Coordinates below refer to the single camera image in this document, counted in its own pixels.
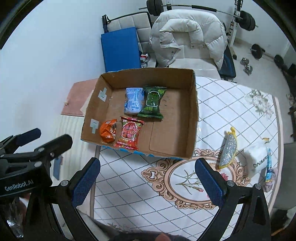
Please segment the green snack packet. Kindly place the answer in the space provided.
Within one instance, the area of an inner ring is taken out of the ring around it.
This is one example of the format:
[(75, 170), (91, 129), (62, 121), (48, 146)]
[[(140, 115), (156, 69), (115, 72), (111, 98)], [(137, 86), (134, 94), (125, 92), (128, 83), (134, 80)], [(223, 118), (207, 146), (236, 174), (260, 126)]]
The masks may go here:
[(159, 110), (161, 99), (166, 93), (166, 87), (160, 86), (146, 86), (144, 87), (145, 103), (142, 110), (137, 114), (137, 116), (143, 118), (158, 118), (163, 119), (163, 115)]

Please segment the orange snack packet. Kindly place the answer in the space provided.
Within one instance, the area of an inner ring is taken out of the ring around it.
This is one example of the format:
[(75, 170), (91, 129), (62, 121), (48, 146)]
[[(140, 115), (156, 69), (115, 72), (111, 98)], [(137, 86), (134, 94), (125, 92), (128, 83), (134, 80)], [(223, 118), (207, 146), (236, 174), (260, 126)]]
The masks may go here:
[(105, 143), (112, 143), (116, 137), (117, 119), (105, 121), (99, 129), (100, 137)]

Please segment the white weight rack frame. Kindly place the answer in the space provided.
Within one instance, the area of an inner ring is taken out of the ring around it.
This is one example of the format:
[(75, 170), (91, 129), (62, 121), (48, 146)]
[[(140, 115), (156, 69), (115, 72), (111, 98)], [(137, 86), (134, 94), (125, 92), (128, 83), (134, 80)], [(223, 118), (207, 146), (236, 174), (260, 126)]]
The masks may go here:
[(231, 53), (231, 56), (234, 60), (237, 59), (237, 55), (233, 49), (233, 45), (234, 45), (234, 41), (236, 38), (236, 33), (237, 33), (237, 29), (239, 24), (237, 23), (237, 19), (240, 16), (240, 11), (241, 11), (241, 7), (242, 7), (243, 1), (241, 0), (235, 0), (234, 1), (234, 13), (232, 16), (232, 20), (230, 22), (230, 27), (229, 27), (229, 32), (228, 32), (228, 47)]

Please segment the blue tube packet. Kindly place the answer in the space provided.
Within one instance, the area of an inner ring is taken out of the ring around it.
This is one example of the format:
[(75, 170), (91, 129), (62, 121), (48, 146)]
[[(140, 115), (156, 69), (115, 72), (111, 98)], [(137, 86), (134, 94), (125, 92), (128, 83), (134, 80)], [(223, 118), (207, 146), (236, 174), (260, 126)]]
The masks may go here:
[(273, 174), (273, 169), (272, 169), (272, 158), (271, 158), (271, 148), (269, 146), (269, 138), (263, 138), (264, 144), (266, 145), (266, 150), (267, 150), (267, 165), (266, 165), (266, 175), (265, 175), (265, 183), (271, 182), (272, 181), (272, 174)]

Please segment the yellow silver scrubber mitt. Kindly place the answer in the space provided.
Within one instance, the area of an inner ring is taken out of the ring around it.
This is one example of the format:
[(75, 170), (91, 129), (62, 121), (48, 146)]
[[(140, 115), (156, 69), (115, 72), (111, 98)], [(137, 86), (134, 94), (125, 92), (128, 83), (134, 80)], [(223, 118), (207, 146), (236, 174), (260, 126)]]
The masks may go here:
[(222, 155), (220, 157), (220, 162), (218, 165), (219, 169), (228, 167), (234, 160), (237, 152), (237, 137), (236, 130), (232, 126), (230, 131), (227, 132), (227, 139), (222, 150)]

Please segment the red snack packet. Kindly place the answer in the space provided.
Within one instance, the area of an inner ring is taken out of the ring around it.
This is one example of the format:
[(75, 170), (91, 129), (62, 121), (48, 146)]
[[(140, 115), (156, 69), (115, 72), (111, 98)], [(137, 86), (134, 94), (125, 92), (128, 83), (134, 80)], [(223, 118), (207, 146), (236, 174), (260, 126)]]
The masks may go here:
[(117, 148), (125, 148), (129, 150), (138, 150), (138, 137), (142, 126), (143, 120), (121, 116), (122, 130), (118, 141), (114, 144)]

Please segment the chrome dumbbell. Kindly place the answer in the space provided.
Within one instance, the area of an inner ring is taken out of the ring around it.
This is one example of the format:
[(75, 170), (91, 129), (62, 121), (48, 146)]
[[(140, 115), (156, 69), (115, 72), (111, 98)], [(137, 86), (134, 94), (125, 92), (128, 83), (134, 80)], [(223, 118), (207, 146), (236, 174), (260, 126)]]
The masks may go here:
[(244, 72), (250, 76), (252, 74), (253, 67), (249, 64), (249, 59), (243, 57), (240, 64), (244, 66)]

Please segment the white puffer jacket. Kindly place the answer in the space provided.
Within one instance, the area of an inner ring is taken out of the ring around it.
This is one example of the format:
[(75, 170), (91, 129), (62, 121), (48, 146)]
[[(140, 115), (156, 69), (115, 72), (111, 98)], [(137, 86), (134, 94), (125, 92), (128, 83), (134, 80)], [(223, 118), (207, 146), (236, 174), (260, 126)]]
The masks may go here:
[(159, 66), (176, 59), (211, 59), (221, 69), (227, 37), (224, 25), (214, 14), (190, 9), (173, 9), (159, 15), (149, 37)]

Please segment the blue folded mat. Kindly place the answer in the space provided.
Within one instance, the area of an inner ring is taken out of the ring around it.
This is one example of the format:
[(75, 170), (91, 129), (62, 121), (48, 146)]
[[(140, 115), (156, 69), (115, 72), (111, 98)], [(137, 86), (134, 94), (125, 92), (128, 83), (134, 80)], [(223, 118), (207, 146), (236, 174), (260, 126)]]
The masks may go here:
[(101, 35), (106, 72), (140, 68), (140, 52), (135, 27)]

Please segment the light blue snack packet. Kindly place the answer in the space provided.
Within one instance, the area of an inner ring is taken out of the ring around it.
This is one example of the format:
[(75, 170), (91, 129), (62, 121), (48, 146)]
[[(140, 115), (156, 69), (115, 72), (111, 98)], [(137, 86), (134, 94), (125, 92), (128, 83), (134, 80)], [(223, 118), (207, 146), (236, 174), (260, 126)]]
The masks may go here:
[(129, 87), (125, 91), (125, 114), (138, 114), (144, 105), (144, 89), (141, 87)]

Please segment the white patterned tablecloth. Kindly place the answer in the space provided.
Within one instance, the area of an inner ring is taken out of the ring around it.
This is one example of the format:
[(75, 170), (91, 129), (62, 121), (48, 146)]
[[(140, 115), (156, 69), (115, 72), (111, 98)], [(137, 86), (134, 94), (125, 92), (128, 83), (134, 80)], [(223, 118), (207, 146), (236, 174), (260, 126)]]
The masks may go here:
[(229, 184), (262, 184), (247, 176), (244, 149), (266, 140), (268, 162), (282, 163), (278, 99), (224, 80), (197, 77), (199, 122), (191, 159), (173, 160), (102, 147), (93, 217), (119, 232), (163, 232), (197, 240), (219, 206), (203, 187), (208, 169)]

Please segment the white padded chair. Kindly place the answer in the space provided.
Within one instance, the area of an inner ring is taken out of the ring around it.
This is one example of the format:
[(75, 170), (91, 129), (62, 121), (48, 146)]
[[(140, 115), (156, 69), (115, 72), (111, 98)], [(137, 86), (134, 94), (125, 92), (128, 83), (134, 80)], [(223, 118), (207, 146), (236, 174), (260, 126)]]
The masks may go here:
[[(109, 19), (107, 15), (102, 16), (102, 25), (106, 33), (135, 27), (137, 31), (138, 47), (142, 53), (151, 56), (148, 67), (161, 67), (158, 64), (156, 55), (149, 45), (149, 37), (154, 22), (151, 22), (149, 13), (138, 12), (118, 18)], [(220, 79), (218, 69), (211, 59), (176, 59), (170, 68), (188, 68), (193, 69), (197, 76), (204, 76), (213, 79)]]

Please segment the black floor barbell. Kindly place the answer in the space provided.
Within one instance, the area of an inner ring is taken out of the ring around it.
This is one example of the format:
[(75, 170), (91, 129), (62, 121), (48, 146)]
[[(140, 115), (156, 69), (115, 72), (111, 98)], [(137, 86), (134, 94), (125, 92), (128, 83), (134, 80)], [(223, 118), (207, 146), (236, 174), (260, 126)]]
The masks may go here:
[(258, 44), (253, 44), (250, 48), (250, 51), (252, 56), (257, 60), (261, 59), (263, 56), (267, 56), (273, 59), (274, 63), (276, 64), (276, 66), (278, 66), (278, 68), (281, 69), (284, 66), (284, 60), (279, 54), (272, 56), (271, 54), (266, 53), (266, 51)]

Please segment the pink rug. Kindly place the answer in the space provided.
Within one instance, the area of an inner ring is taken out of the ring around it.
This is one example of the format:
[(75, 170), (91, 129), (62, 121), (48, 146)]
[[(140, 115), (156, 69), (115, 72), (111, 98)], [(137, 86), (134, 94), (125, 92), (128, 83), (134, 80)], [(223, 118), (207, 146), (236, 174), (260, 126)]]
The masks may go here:
[(79, 81), (73, 84), (64, 102), (62, 115), (85, 117), (86, 108), (95, 89), (97, 79)]

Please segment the mauve cloth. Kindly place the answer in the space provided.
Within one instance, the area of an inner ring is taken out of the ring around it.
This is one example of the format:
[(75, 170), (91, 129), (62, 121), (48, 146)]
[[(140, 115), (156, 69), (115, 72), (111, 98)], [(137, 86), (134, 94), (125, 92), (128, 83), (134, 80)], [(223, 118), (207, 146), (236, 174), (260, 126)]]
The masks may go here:
[(267, 193), (273, 188), (273, 185), (276, 181), (277, 176), (278, 176), (278, 168), (267, 170), (264, 182), (262, 184), (262, 189), (264, 192)]

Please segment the white plastic bag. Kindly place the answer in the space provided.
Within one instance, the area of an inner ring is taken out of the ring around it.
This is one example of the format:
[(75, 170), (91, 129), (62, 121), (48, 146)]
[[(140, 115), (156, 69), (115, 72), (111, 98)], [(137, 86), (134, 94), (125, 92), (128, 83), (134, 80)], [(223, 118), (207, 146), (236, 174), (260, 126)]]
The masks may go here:
[(247, 174), (250, 179), (257, 173), (263, 170), (266, 171), (267, 150), (263, 139), (249, 145), (243, 152), (246, 158)]

